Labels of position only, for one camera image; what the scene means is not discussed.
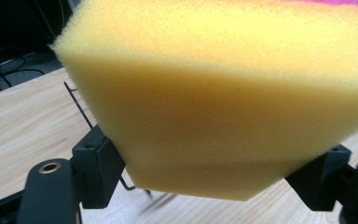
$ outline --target foam block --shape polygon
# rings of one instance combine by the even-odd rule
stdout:
[[[247,200],[358,130],[358,1],[84,0],[53,48],[138,188]]]

